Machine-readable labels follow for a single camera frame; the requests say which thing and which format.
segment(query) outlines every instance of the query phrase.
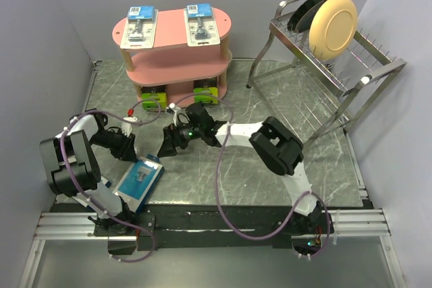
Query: white label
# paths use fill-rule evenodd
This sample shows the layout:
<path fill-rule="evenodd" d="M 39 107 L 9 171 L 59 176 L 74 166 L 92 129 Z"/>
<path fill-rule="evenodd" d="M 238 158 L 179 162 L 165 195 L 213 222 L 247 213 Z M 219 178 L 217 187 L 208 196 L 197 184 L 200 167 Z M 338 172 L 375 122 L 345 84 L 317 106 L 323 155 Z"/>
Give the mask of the white label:
<path fill-rule="evenodd" d="M 188 13 L 198 13 L 198 6 L 197 5 L 188 6 Z"/>
<path fill-rule="evenodd" d="M 129 9 L 129 15 L 131 16 L 137 16 L 140 14 L 140 8 L 139 7 L 131 7 Z"/>

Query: pink shelf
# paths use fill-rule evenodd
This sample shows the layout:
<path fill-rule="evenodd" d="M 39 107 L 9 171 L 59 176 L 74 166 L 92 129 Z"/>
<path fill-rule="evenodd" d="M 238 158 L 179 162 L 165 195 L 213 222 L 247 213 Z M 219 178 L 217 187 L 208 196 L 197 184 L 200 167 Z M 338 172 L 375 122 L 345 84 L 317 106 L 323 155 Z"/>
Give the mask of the pink shelf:
<path fill-rule="evenodd" d="M 219 47 L 181 47 L 163 51 L 147 51 L 132 57 L 134 71 L 128 77 L 140 86 L 160 86 L 214 78 L 228 67 L 230 59 L 222 59 Z"/>
<path fill-rule="evenodd" d="M 231 30 L 231 19 L 220 9 L 213 8 L 213 13 L 215 14 L 219 37 L 220 39 L 224 39 Z M 113 40 L 118 46 L 120 46 L 120 43 L 122 42 L 125 23 L 126 18 L 119 21 L 113 29 Z M 188 40 L 186 38 L 186 25 L 184 23 L 183 9 L 160 11 L 157 16 L 155 45 L 153 46 L 153 49 L 158 47 L 166 48 L 187 46 Z"/>
<path fill-rule="evenodd" d="M 218 77 L 219 96 L 227 92 L 226 71 L 232 55 L 228 49 L 231 30 L 230 17 L 213 8 L 220 45 L 189 47 L 186 37 L 183 9 L 160 11 L 157 17 L 155 45 L 152 49 L 121 50 L 129 79 L 138 86 L 135 91 L 140 99 L 141 88 L 166 85 L 167 100 L 175 103 L 193 93 L 195 80 Z M 124 24 L 122 19 L 113 29 L 113 40 L 120 46 Z M 190 97 L 179 104 L 187 107 L 194 102 Z"/>

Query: green box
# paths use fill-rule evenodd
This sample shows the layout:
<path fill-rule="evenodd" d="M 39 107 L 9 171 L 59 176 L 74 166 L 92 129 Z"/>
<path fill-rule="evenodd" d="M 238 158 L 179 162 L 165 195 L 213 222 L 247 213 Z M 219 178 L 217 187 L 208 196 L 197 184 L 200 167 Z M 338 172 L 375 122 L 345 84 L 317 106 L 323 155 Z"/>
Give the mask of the green box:
<path fill-rule="evenodd" d="M 201 102 L 205 105 L 216 105 L 219 102 L 216 98 L 204 95 L 204 94 L 212 94 L 213 96 L 219 95 L 216 78 L 195 80 L 194 94 L 196 95 L 194 96 L 196 103 Z"/>
<path fill-rule="evenodd" d="M 167 93 L 165 86 L 142 87 L 141 99 L 153 99 L 161 105 L 161 109 L 167 108 Z M 157 111 L 157 105 L 153 101 L 143 101 L 142 108 L 146 111 Z"/>

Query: dish rack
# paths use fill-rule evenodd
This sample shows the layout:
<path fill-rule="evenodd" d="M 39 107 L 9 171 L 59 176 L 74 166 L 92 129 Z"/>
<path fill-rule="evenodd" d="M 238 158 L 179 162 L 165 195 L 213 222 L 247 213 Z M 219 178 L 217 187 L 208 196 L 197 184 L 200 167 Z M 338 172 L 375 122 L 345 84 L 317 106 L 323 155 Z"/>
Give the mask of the dish rack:
<path fill-rule="evenodd" d="M 362 30 L 355 32 L 354 40 L 339 57 L 320 60 L 320 54 L 309 48 L 308 31 L 297 33 L 287 29 L 294 11 L 281 14 L 287 5 L 297 1 L 279 3 L 275 17 L 270 21 L 269 39 L 250 68 L 247 88 L 254 87 L 275 115 L 303 140 L 307 150 L 328 132 L 340 127 L 348 132 L 406 62 L 396 57 L 390 59 L 389 52 L 384 53 L 382 46 L 377 47 L 375 41 L 370 41 L 369 34 L 362 34 Z M 275 37 L 295 58 L 291 64 L 256 76 L 258 64 Z M 376 83 L 379 85 L 371 87 L 375 89 L 368 99 L 351 115 L 347 108 L 358 93 L 365 86 Z"/>

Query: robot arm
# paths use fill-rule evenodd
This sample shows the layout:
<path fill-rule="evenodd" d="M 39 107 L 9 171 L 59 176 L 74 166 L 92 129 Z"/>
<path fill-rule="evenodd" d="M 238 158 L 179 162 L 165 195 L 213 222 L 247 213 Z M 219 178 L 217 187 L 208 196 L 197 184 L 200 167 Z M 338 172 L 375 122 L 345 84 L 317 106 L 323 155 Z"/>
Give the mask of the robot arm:
<path fill-rule="evenodd" d="M 132 221 L 134 215 L 128 205 L 101 183 L 101 171 L 91 144 L 110 149 L 111 154 L 119 160 L 135 162 L 135 135 L 130 133 L 131 129 L 124 126 L 116 130 L 105 129 L 107 122 L 107 116 L 102 113 L 92 113 L 81 118 L 65 137 L 67 160 L 78 183 L 89 196 L 95 198 L 107 212 L 118 219 Z M 49 186 L 57 195 L 65 194 L 67 197 L 84 200 L 65 167 L 60 151 L 60 137 L 61 134 L 42 141 L 39 145 Z M 112 221 L 104 210 L 99 210 L 89 200 L 86 202 L 98 213 L 98 219 L 92 219 L 97 225 L 115 233 L 130 230 Z"/>
<path fill-rule="evenodd" d="M 170 109 L 178 108 L 171 104 Z M 226 121 L 215 121 L 201 103 L 191 104 L 186 108 L 186 115 L 188 123 L 172 123 L 163 129 L 164 139 L 158 157 L 175 156 L 177 147 L 185 149 L 189 141 L 197 138 L 209 146 L 221 147 L 228 131 Z M 254 148 L 267 168 L 281 175 L 292 202 L 311 190 L 304 172 L 303 144 L 278 119 L 268 117 L 260 123 L 232 124 L 225 145 Z M 295 211 L 314 218 L 321 212 L 314 196 L 305 197 Z"/>

